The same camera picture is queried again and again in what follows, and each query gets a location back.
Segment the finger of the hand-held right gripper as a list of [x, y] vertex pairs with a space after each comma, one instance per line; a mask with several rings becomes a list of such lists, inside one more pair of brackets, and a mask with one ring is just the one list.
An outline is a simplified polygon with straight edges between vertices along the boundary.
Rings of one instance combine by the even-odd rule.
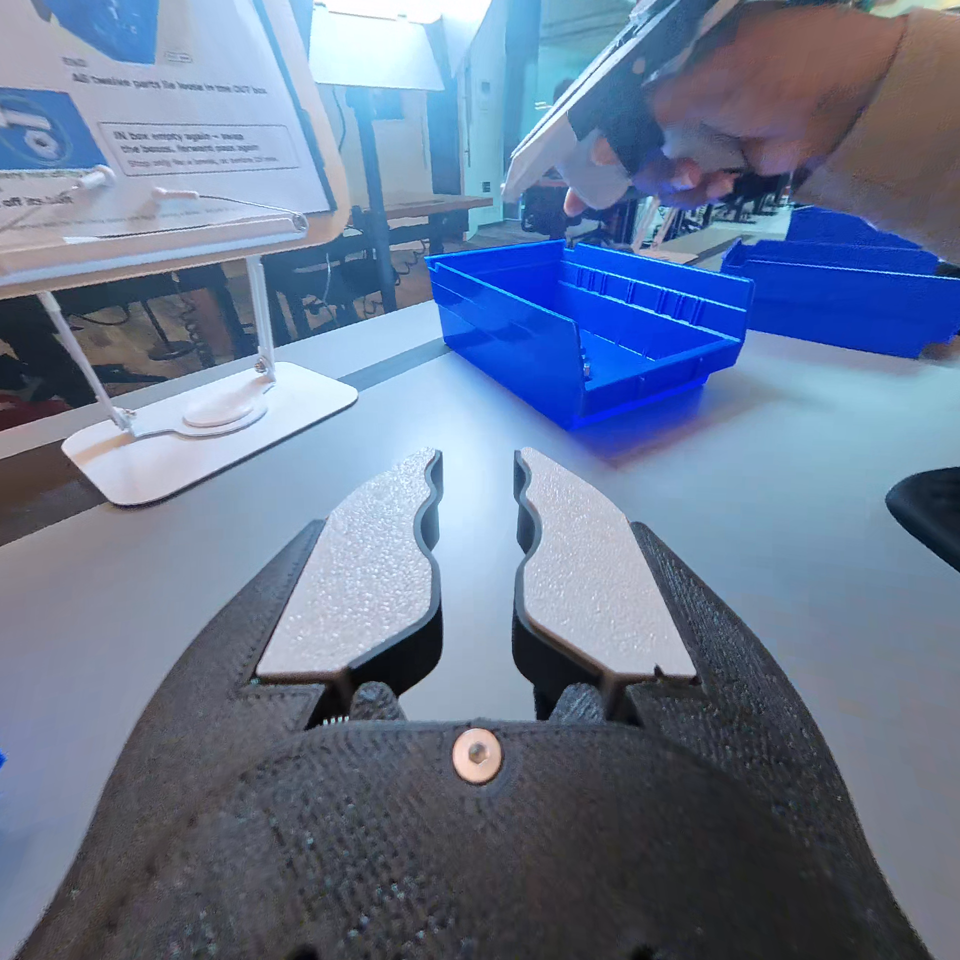
[[585, 204], [613, 204], [666, 135], [645, 86], [668, 62], [667, 30], [623, 30], [515, 148], [503, 200], [555, 170]]

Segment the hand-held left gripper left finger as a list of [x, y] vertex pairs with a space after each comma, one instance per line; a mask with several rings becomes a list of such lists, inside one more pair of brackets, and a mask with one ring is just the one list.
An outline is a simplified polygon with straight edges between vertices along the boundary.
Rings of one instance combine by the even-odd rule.
[[255, 668], [262, 684], [348, 701], [366, 683], [401, 696], [426, 678], [443, 649], [442, 495], [442, 452], [426, 447], [331, 510]]

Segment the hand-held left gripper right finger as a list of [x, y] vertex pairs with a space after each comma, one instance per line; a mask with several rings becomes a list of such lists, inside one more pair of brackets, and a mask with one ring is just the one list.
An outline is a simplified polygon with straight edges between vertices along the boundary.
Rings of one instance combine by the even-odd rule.
[[627, 515], [597, 487], [533, 447], [514, 452], [517, 542], [511, 649], [539, 709], [573, 685], [616, 710], [625, 691], [693, 690], [687, 629]]

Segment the blue plastic bin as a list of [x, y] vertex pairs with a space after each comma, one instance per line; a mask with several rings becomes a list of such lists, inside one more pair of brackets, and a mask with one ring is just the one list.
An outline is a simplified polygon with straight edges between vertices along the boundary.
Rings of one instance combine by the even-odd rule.
[[721, 271], [752, 282], [751, 330], [908, 359], [958, 334], [958, 269], [850, 214], [797, 208], [784, 239], [737, 241]]
[[702, 388], [749, 330], [749, 279], [623, 250], [557, 240], [426, 265], [450, 350], [564, 429]]

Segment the person's right hand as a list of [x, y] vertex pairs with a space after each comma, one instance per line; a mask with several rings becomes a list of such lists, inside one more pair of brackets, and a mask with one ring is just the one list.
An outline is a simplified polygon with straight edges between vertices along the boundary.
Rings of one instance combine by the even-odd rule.
[[906, 27], [849, 6], [749, 4], [724, 42], [647, 85], [642, 103], [663, 128], [733, 138], [756, 174], [811, 171], [867, 111]]

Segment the wooden desk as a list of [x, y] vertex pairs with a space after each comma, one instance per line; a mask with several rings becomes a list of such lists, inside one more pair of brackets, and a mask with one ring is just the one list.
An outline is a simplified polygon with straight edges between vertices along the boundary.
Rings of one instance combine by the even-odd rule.
[[375, 215], [382, 214], [389, 248], [421, 244], [428, 256], [444, 253], [446, 241], [461, 238], [469, 225], [469, 213], [490, 209], [491, 195], [412, 194], [384, 198], [378, 206], [354, 205], [347, 229], [339, 239], [340, 258], [363, 255], [375, 248]]

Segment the studio softbox light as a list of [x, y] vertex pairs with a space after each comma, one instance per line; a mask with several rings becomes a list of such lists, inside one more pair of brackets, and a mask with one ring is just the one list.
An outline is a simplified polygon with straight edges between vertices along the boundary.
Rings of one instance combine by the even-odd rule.
[[[492, 2], [313, 2], [309, 66], [331, 98], [354, 206], [465, 195], [460, 80]], [[397, 309], [383, 215], [374, 215], [380, 303]]]

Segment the white instruction sheet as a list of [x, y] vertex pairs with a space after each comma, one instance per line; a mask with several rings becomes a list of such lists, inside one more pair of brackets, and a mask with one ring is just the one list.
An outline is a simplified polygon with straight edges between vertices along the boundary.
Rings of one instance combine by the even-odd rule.
[[336, 210], [268, 7], [2, 2], [2, 247]]

